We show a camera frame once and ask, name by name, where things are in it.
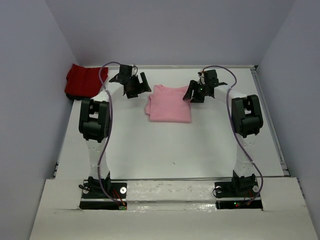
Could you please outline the pink t shirt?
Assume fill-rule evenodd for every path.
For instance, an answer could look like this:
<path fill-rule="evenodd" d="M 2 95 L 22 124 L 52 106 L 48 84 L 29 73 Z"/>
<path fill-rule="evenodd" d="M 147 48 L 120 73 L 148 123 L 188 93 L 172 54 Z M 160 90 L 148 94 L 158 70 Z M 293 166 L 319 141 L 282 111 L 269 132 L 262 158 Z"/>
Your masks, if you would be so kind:
<path fill-rule="evenodd" d="M 167 87 L 157 84 L 148 96 L 145 114 L 151 122 L 191 123 L 190 102 L 183 100 L 188 87 Z"/>

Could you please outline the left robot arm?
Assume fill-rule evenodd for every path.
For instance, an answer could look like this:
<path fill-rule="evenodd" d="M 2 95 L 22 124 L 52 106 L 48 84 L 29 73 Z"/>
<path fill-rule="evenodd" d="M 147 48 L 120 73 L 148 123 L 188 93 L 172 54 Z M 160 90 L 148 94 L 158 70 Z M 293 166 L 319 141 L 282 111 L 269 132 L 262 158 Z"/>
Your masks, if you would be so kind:
<path fill-rule="evenodd" d="M 136 65 L 119 64 L 118 73 L 110 80 L 103 78 L 102 72 L 107 63 L 98 70 L 98 79 L 102 83 L 102 90 L 94 97 L 81 101 L 79 114 L 79 132 L 82 134 L 89 153 L 90 172 L 87 182 L 79 185 L 84 193 L 97 194 L 98 198 L 107 198 L 118 203 L 120 198 L 111 196 L 113 192 L 110 170 L 106 160 L 108 146 L 113 127 L 113 88 L 108 88 L 109 83 L 123 86 L 123 94 L 128 98 L 137 98 L 142 93 L 152 90 L 146 75 L 138 75 Z"/>

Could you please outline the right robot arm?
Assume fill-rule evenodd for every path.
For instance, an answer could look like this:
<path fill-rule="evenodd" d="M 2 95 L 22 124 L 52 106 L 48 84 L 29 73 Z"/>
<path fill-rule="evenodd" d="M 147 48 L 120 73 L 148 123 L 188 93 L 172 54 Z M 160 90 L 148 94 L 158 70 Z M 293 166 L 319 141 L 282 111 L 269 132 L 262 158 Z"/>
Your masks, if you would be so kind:
<path fill-rule="evenodd" d="M 219 81 L 215 65 L 203 68 L 198 76 L 198 80 L 189 82 L 183 99 L 191 103 L 203 103 L 205 97 L 212 97 L 225 103 L 237 144 L 231 180 L 215 183 L 212 193 L 218 199 L 255 199 L 261 191 L 256 176 L 262 173 L 251 155 L 256 136 L 264 124 L 260 99 L 256 94 L 248 95 L 234 90 L 235 84 Z"/>

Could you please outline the red folded t shirt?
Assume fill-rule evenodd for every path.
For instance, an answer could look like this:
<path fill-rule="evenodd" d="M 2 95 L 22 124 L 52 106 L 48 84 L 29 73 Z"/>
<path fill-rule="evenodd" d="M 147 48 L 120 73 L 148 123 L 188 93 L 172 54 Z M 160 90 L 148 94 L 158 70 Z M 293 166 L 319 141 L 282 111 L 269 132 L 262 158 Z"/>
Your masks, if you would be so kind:
<path fill-rule="evenodd" d="M 70 100 L 83 100 L 96 96 L 102 87 L 99 70 L 99 67 L 73 64 L 66 76 L 66 97 Z"/>

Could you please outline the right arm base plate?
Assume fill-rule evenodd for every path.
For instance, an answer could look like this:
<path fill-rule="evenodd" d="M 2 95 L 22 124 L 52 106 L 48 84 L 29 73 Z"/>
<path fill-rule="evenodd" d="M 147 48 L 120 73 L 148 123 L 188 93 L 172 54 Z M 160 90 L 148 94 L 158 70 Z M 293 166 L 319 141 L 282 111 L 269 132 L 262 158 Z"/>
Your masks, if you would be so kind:
<path fill-rule="evenodd" d="M 218 210 L 236 209 L 263 209 L 261 195 L 258 196 L 259 184 L 255 182 L 253 187 L 236 193 L 232 189 L 230 181 L 219 181 L 214 183 L 212 195 L 215 197 L 215 206 Z"/>

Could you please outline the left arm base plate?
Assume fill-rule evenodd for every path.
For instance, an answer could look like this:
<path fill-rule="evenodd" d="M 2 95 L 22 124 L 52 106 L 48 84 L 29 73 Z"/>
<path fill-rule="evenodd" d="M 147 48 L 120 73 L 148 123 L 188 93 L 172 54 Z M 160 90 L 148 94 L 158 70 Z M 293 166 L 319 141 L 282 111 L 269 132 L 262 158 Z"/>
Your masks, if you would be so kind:
<path fill-rule="evenodd" d="M 79 184 L 81 189 L 81 198 L 79 208 L 82 210 L 127 210 L 127 190 L 126 182 L 114 181 L 111 183 L 110 191 L 107 197 L 100 186 L 98 188 L 89 188 L 87 181 Z"/>

